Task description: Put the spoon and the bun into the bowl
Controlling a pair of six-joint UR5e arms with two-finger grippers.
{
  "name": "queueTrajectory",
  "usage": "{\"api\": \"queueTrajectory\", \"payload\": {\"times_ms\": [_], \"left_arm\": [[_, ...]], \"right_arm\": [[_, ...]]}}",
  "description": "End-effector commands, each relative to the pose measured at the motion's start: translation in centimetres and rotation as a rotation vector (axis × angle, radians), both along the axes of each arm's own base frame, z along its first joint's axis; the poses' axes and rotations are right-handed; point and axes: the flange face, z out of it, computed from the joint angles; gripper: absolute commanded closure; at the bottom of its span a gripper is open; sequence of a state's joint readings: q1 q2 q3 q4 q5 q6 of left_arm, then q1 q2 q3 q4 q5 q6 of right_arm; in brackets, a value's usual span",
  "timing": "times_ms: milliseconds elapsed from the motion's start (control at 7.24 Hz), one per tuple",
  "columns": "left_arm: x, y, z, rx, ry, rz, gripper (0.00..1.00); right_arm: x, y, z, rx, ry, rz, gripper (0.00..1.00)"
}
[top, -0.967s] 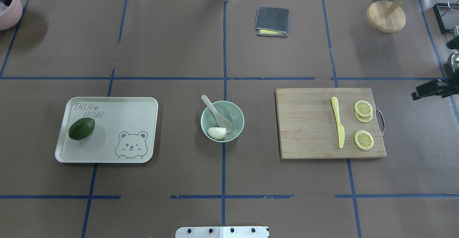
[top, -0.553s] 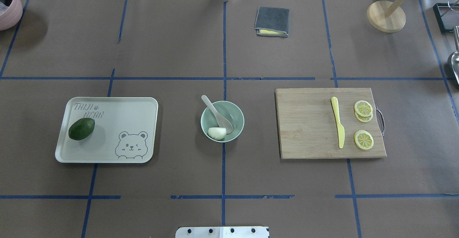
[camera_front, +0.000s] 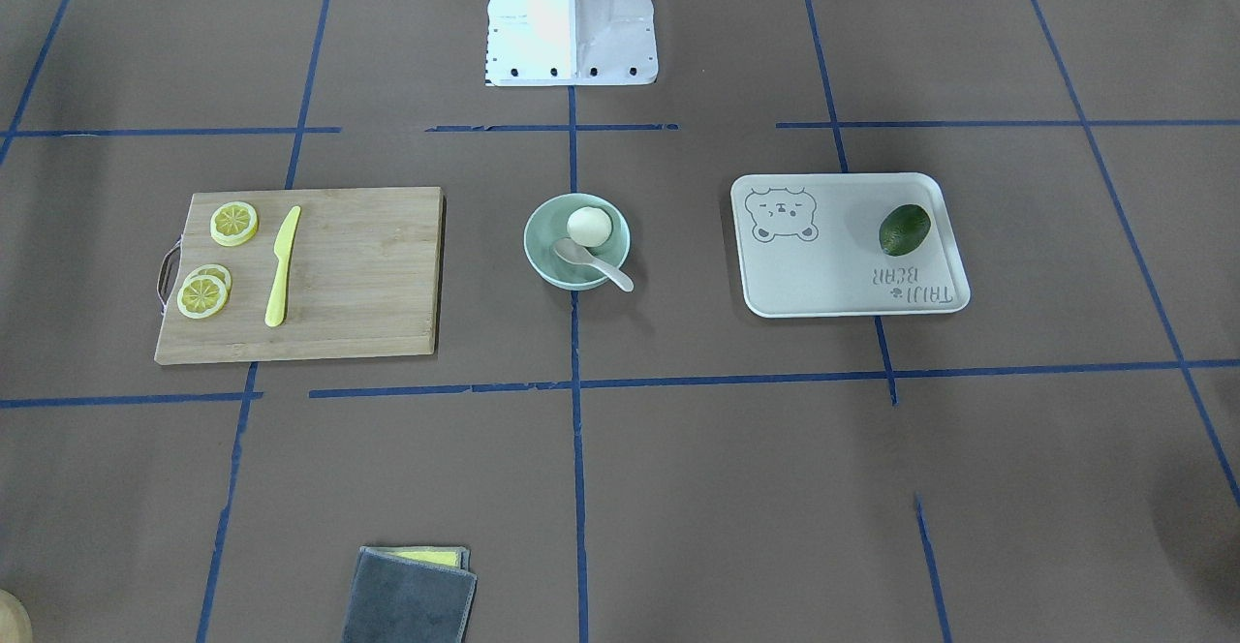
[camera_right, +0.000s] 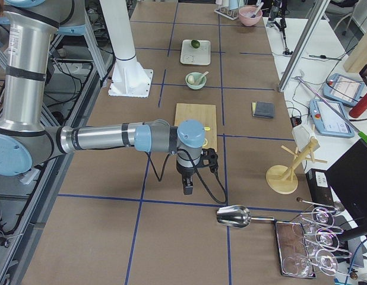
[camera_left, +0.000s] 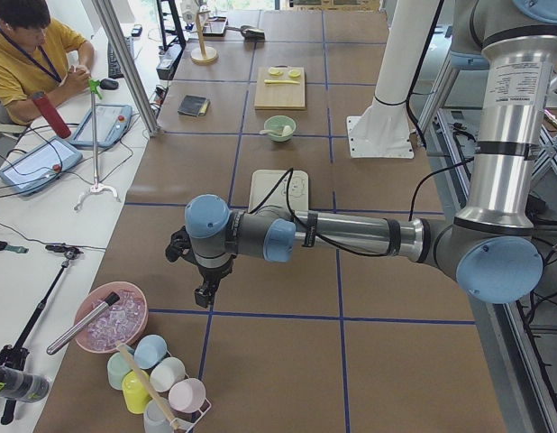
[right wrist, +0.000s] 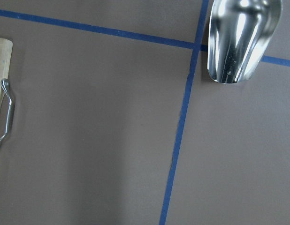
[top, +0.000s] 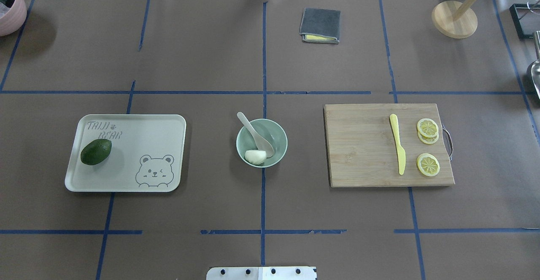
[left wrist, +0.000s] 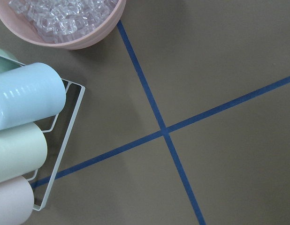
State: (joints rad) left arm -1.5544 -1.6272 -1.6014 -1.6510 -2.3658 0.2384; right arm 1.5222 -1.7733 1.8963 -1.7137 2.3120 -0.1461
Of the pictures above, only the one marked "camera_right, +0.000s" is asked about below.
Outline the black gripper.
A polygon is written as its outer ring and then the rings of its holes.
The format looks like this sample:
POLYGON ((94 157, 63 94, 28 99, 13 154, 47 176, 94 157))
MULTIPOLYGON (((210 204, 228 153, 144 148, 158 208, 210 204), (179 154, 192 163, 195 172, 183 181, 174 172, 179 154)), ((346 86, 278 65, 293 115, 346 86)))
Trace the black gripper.
POLYGON ((183 176, 182 177, 182 184, 183 184, 183 193, 185 195, 192 195, 193 192, 193 181, 192 181, 192 176, 195 173, 195 169, 198 167, 198 164, 196 164, 195 166, 190 165, 190 167, 185 167, 182 166, 181 164, 179 164, 178 162, 176 163, 176 169, 177 171, 183 176))

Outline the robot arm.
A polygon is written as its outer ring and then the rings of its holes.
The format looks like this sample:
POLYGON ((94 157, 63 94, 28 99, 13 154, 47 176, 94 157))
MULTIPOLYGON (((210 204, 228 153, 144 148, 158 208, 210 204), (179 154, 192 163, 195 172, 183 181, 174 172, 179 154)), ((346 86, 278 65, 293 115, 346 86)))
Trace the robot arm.
POLYGON ((192 177, 203 166, 203 125, 164 120, 112 126, 77 127, 74 117, 89 107, 90 95, 79 92, 64 126, 43 126, 41 114, 51 40, 84 36, 100 78, 106 77, 95 46, 84 1, 6 1, 10 21, 5 94, 0 115, 0 175, 15 176, 58 156, 79 150, 134 147, 145 153, 176 155, 183 192, 192 193, 192 177))

